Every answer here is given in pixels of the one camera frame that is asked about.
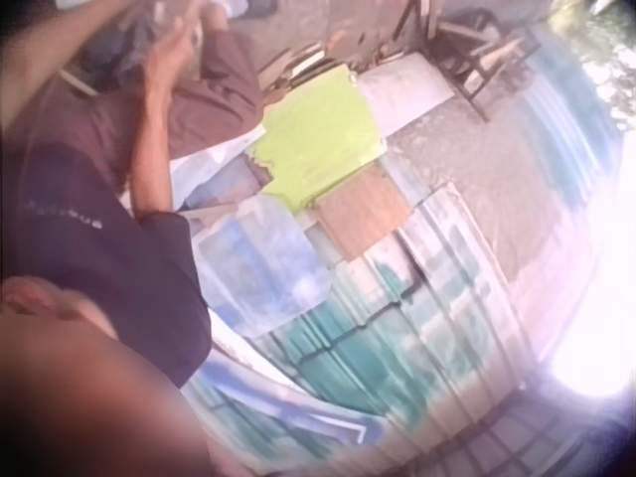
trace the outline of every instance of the dark shirt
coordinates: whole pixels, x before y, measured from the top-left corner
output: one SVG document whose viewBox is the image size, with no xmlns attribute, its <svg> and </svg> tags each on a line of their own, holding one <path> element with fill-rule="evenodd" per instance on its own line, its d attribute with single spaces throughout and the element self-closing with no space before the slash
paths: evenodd
<svg viewBox="0 0 636 477">
<path fill-rule="evenodd" d="M 120 341 L 182 386 L 211 349 L 186 219 L 136 221 L 90 161 L 63 144 L 3 163 L 3 278 L 82 292 Z"/>
</svg>

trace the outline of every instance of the person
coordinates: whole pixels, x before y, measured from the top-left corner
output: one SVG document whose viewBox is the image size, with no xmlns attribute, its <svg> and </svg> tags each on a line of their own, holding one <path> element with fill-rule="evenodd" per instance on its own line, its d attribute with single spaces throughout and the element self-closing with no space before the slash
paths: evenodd
<svg viewBox="0 0 636 477">
<path fill-rule="evenodd" d="M 123 0 L 80 8 L 110 1 Z M 215 129 L 199 138 L 207 145 L 260 121 L 257 78 L 240 38 L 228 31 L 229 12 L 216 0 L 192 2 L 153 47 L 139 92 L 86 102 L 45 83 L 6 133 L 3 123 L 3 142 L 13 142 L 2 163 L 0 378 L 3 391 L 12 390 L 2 409 L 33 424 L 26 440 L 58 442 L 47 454 L 57 463 L 105 462 L 112 471 L 90 475 L 145 475 L 121 468 L 141 468 L 163 453 L 166 468 L 178 461 L 183 472 L 161 475 L 190 475 L 184 462 L 198 462 L 186 456 L 197 454 L 201 426 L 187 424 L 189 408 L 171 410 L 182 401 L 176 389 L 177 396 L 162 391 L 181 387 L 212 347 L 188 222 L 172 209 L 169 160 L 176 138 L 197 135 L 198 124 L 189 127 L 196 117 Z M 200 19 L 203 79 L 181 87 Z M 3 103 L 5 73 L 15 74 L 8 69 Z M 4 114 L 3 121 L 11 116 Z M 19 144 L 12 129 L 23 114 L 33 134 Z M 104 126 L 106 117 L 121 124 Z M 132 216 L 116 196 L 116 164 L 128 168 Z M 124 438 L 129 432 L 145 444 L 137 449 Z M 223 460 L 214 440 L 207 443 L 213 461 Z M 229 475 L 248 475 L 231 460 L 221 465 Z"/>
</svg>

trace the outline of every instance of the lime green sheet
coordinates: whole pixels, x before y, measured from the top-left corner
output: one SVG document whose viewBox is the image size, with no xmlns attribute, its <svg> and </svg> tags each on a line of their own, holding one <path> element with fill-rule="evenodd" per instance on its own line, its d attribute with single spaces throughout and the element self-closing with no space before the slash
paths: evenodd
<svg viewBox="0 0 636 477">
<path fill-rule="evenodd" d="M 267 133 L 251 153 L 273 176 L 264 192 L 282 199 L 292 212 L 386 150 L 350 76 L 346 66 L 335 68 L 293 90 L 265 113 Z"/>
</svg>

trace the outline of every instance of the shirt sleeve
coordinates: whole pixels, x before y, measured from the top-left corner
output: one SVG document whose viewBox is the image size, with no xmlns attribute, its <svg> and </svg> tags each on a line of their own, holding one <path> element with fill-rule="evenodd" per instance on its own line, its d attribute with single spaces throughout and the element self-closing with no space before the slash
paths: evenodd
<svg viewBox="0 0 636 477">
<path fill-rule="evenodd" d="M 150 241 L 187 275 L 200 292 L 188 220 L 179 214 L 155 212 L 145 215 L 138 222 Z"/>
</svg>

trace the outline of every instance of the hand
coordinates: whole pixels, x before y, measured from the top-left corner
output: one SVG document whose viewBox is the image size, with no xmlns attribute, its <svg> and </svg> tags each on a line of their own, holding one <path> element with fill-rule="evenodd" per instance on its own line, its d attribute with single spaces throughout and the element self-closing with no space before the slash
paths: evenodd
<svg viewBox="0 0 636 477">
<path fill-rule="evenodd" d="M 147 91 L 169 95 L 195 50 L 193 37 L 199 20 L 201 1 L 193 0 L 183 17 L 154 45 L 145 65 Z"/>
</svg>

